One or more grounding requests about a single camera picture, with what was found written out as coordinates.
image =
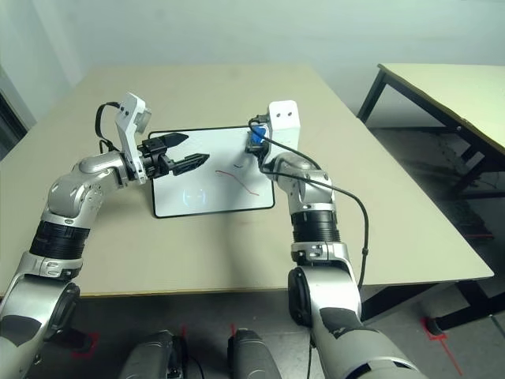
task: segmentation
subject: red marker line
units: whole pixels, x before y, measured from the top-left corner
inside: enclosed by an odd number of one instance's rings
[[[431,332],[428,330],[428,328],[426,327],[426,321],[427,321],[427,318],[424,317],[424,318],[421,318],[421,326],[422,328],[424,329],[425,333],[426,333],[426,336],[428,337],[428,339],[430,341],[439,341],[440,344],[442,345],[443,347],[443,350],[445,351],[445,354],[447,354],[447,356],[449,357],[449,359],[451,360],[452,364],[454,365],[456,371],[458,371],[459,373],[459,376],[462,377],[463,376],[463,371],[461,370],[461,368],[459,367],[459,364],[458,362],[456,361],[456,358],[453,356],[453,354],[451,353],[451,351],[449,350],[449,347],[447,346],[447,344],[445,343],[445,340],[447,339],[447,334],[443,333],[443,334],[440,334],[439,336],[435,336],[433,334],[431,334]]]
[[[247,192],[251,193],[252,195],[256,195],[256,196],[259,196],[259,195],[260,195],[259,193],[253,192],[253,191],[251,191],[249,188],[247,188],[247,186],[246,186],[244,183],[242,183],[242,182],[240,181],[240,179],[239,179],[239,178],[237,178],[235,175],[233,175],[233,174],[231,174],[231,173],[229,173],[229,172],[226,172],[226,171],[221,171],[221,170],[216,170],[215,172],[216,172],[216,173],[218,173],[218,174],[224,174],[224,175],[231,176],[233,179],[235,179],[237,182],[239,182],[239,183],[242,185],[242,187],[244,187],[244,188],[245,188],[245,190],[246,190]]]
[[[89,333],[88,336],[92,339],[92,345],[89,347],[89,350],[85,351],[85,352],[72,351],[71,352],[72,358],[90,359],[95,354],[95,350],[98,345],[98,340],[100,339],[100,334],[99,333]]]
[[[451,360],[452,364],[454,365],[454,367],[458,371],[459,376],[462,377],[463,376],[463,372],[459,368],[459,364],[456,362],[456,358],[453,356],[453,354],[449,350],[449,347],[446,345],[446,343],[445,343],[444,340],[439,340],[439,341],[440,341],[440,344],[442,345],[443,349],[445,350],[446,354],[448,355],[449,359]]]

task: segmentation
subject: whiteboard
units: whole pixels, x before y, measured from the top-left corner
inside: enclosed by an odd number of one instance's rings
[[[179,161],[196,153],[210,155],[196,170],[152,181],[155,216],[272,208],[273,183],[260,173],[256,157],[244,152],[248,131],[247,126],[237,126],[150,133],[149,138],[173,132],[189,136],[179,146],[168,149],[169,159]]]

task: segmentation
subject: beige table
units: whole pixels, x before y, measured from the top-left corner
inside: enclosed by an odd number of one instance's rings
[[[463,162],[478,152],[484,155],[449,195],[461,197],[460,193],[483,172],[505,170],[505,66],[381,64],[357,115],[362,122],[367,122],[386,84],[446,126],[445,130],[437,127],[395,130],[456,133],[469,143],[462,154]],[[504,196],[505,192],[485,191],[464,197]]]
[[[272,100],[294,99],[300,149],[370,215],[365,284],[491,276],[438,208],[328,86],[306,66],[139,66],[95,69],[0,163],[0,292],[29,248],[47,190],[98,152],[96,108],[131,91],[145,99],[152,130],[243,125]],[[103,117],[115,136],[114,110]],[[158,220],[150,186],[130,186],[100,210],[76,282],[84,295],[286,287],[291,225],[286,196],[273,209]],[[363,221],[337,196],[339,228],[360,270]]]

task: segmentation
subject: robot forearm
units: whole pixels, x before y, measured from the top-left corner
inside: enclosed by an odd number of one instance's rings
[[[44,342],[66,342],[79,298],[79,288],[70,280],[82,267],[84,242],[105,197],[130,182],[144,184],[146,178],[191,171],[209,157],[168,159],[167,149],[187,138],[180,133],[136,146],[133,135],[144,129],[148,114],[145,103],[128,94],[116,118],[123,152],[83,159],[50,188],[32,246],[0,303],[0,378],[24,377]]]
[[[264,134],[272,136],[278,117],[271,112],[256,116],[256,131],[263,128]],[[296,128],[299,121],[291,120],[290,125]],[[288,196],[294,238],[291,257],[297,263],[288,275],[290,315],[297,324],[311,328],[325,377],[425,378],[386,336],[360,321],[360,294],[337,229],[327,173],[295,152],[273,156],[267,139],[256,135],[253,140],[253,134],[254,129],[246,151],[258,157],[260,170]]]

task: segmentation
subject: black cable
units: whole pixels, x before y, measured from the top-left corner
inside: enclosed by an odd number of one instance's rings
[[[309,364],[307,365],[307,379],[310,378],[310,366],[312,365],[312,344],[309,339]]]
[[[110,101],[109,103],[105,103],[105,104],[102,104],[98,107],[98,109],[96,110],[96,117],[95,117],[95,133],[96,135],[101,138],[100,141],[99,141],[99,149],[100,149],[100,153],[103,153],[103,146],[107,146],[107,148],[109,149],[109,152],[113,152],[113,151],[116,151],[118,152],[119,149],[116,148],[114,146],[114,144],[112,143],[111,140],[107,140],[103,134],[102,134],[102,126],[100,125],[101,124],[101,121],[102,121],[102,113],[103,113],[103,108],[105,108],[106,106],[109,106],[109,107],[114,107],[114,108],[119,108],[119,103],[115,102],[115,101]]]
[[[202,365],[200,364],[200,362],[198,362],[198,359],[196,359],[195,357],[193,356],[189,356],[195,363],[196,365],[198,366],[198,370],[200,371],[200,376],[202,379],[205,379],[205,375],[204,375],[204,369],[202,369]]]
[[[280,148],[283,148],[284,150],[287,150],[288,152],[292,152],[293,154],[296,154],[297,156],[300,156],[302,157],[303,159],[306,159],[308,160],[310,163],[312,163],[312,165],[317,169],[317,170],[320,170],[321,167],[319,164],[317,164],[317,162],[312,159],[311,157],[309,156],[306,156],[303,152],[299,152],[298,150],[295,150],[294,148],[290,148],[289,146],[285,146],[284,144],[281,144],[277,141],[274,141],[272,140],[271,138],[268,138],[268,137],[265,137],[265,136],[262,136],[261,134],[259,134],[258,132],[256,132],[253,128],[253,123],[256,122],[256,123],[263,123],[263,122],[266,122],[267,121],[267,118],[266,116],[261,116],[261,115],[257,115],[255,118],[251,118],[247,124],[247,126],[251,129],[251,132],[253,132],[254,134],[256,134],[258,137],[260,137],[261,139],[265,140],[266,142],[270,142],[271,144],[274,144],[276,146],[279,146]]]
[[[336,192],[340,192],[357,202],[357,204],[359,205],[359,207],[361,209],[361,212],[363,213],[364,230],[365,230],[364,238],[363,238],[363,248],[361,249],[361,255],[362,255],[361,273],[360,273],[360,279],[357,282],[357,288],[361,289],[361,287],[363,286],[363,280],[365,279],[366,257],[368,256],[368,225],[369,225],[369,221],[368,221],[368,213],[366,212],[365,205],[361,202],[360,198],[349,191],[345,191],[344,189],[341,189],[341,188],[338,188],[335,186],[330,186],[329,184],[326,184],[326,183],[318,182],[317,180],[303,178],[301,176],[296,176],[296,175],[291,175],[291,174],[284,174],[282,172],[265,171],[261,167],[260,167],[260,172],[262,174],[283,176],[286,178],[301,180],[306,183],[317,184],[318,186],[326,187],[326,188],[329,188],[329,189],[334,190]]]
[[[293,154],[296,154],[300,157],[302,157],[303,159],[306,159],[308,160],[317,170],[321,170],[321,167],[319,164],[317,164],[317,162],[310,158],[309,156],[303,154],[302,152],[299,152],[298,150],[295,150],[294,148],[290,148],[289,146],[285,146],[284,144],[281,144],[277,141],[274,141],[272,140],[271,138],[267,138],[265,136],[262,136],[261,134],[259,134],[258,132],[256,132],[253,128],[253,123],[256,122],[256,123],[265,123],[268,121],[268,118],[267,116],[265,115],[257,115],[255,118],[251,118],[248,122],[248,127],[251,129],[251,132],[256,134],[259,138],[267,141],[267,142],[270,142],[271,144],[275,144],[277,146],[279,146],[280,148],[283,148],[285,150],[287,150],[288,152],[292,152]],[[366,208],[365,208],[365,205],[363,204],[363,202],[360,200],[360,198],[356,195],[354,195],[353,193],[349,192],[349,191],[345,191],[344,189],[341,189],[341,188],[338,188],[338,187],[335,187],[335,186],[330,186],[326,183],[322,183],[322,182],[318,182],[316,180],[313,180],[313,179],[307,179],[307,178],[302,178],[302,177],[299,177],[299,176],[296,176],[296,175],[290,175],[290,174],[283,174],[283,173],[280,173],[280,172],[268,172],[268,171],[264,171],[261,167],[260,167],[260,172],[262,174],[270,174],[270,175],[277,175],[277,176],[284,176],[284,177],[287,177],[287,178],[293,178],[293,179],[297,179],[297,180],[302,180],[303,182],[307,182],[307,183],[312,183],[312,184],[317,184],[319,186],[323,186],[323,187],[326,187],[326,188],[329,188],[331,190],[334,190],[334,191],[337,191],[337,192],[340,192],[348,197],[350,197],[351,199],[353,199],[354,201],[357,202],[357,204],[359,205],[360,209],[361,209],[361,212],[363,213],[363,220],[364,220],[364,230],[365,230],[365,233],[364,233],[364,241],[363,241],[363,248],[361,249],[361,271],[360,271],[360,277],[359,277],[359,280],[357,281],[357,289],[360,290],[361,287],[363,286],[363,281],[365,280],[365,270],[366,270],[366,259],[367,259],[367,256],[368,256],[368,213],[366,212]]]

